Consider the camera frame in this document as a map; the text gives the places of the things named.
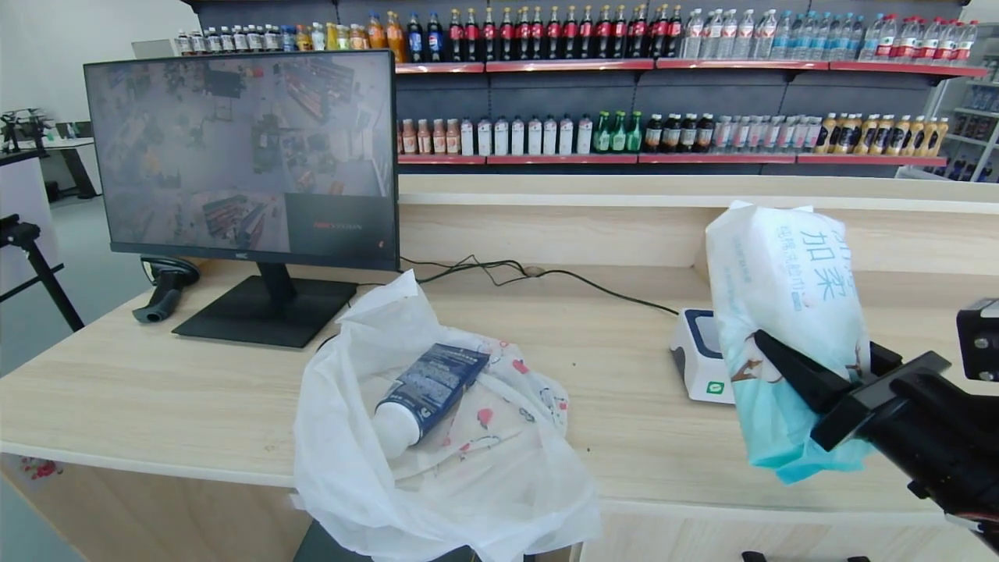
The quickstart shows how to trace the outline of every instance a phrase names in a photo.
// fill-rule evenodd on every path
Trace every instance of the computer monitor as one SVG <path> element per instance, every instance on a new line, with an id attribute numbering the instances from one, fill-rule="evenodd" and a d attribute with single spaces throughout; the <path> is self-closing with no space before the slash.
<path id="1" fill-rule="evenodd" d="M 357 286 L 285 264 L 400 267 L 391 51 L 84 66 L 111 250 L 257 262 L 174 332 L 304 347 Z"/>

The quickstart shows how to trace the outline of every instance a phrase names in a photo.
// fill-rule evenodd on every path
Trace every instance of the wet wipes package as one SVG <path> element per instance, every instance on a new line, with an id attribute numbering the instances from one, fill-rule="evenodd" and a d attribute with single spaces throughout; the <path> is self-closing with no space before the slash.
<path id="1" fill-rule="evenodd" d="M 870 369 L 845 226 L 811 209 L 735 202 L 708 225 L 711 301 L 749 462 L 790 484 L 821 470 L 863 468 L 871 446 L 825 451 L 809 436 L 817 416 L 753 343 L 756 330 L 846 380 Z"/>

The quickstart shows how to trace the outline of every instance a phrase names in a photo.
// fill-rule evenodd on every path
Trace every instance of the white tube cap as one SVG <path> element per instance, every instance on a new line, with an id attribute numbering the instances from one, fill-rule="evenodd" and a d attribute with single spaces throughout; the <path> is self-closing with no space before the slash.
<path id="1" fill-rule="evenodd" d="M 386 402 L 375 409 L 372 418 L 375 435 L 382 445 L 385 458 L 399 457 L 407 448 L 420 441 L 420 425 L 417 418 L 402 404 Z"/>

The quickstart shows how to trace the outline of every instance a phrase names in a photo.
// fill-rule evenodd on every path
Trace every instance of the monitor stand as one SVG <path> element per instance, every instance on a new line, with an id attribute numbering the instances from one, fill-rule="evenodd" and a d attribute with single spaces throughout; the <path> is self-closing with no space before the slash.
<path id="1" fill-rule="evenodd" d="M 292 279 L 280 263 L 248 277 L 174 329 L 175 334 L 305 347 L 357 293 L 356 283 Z"/>

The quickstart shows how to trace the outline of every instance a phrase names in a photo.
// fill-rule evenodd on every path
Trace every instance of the barcode scanner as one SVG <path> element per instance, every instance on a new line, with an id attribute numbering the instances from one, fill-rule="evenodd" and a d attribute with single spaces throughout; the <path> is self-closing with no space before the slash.
<path id="1" fill-rule="evenodd" d="M 142 255 L 142 266 L 146 276 L 156 289 L 149 304 L 132 311 L 132 316 L 143 324 L 166 320 L 174 313 L 181 300 L 184 287 L 194 285 L 201 278 L 201 272 L 193 263 L 181 258 Z"/>

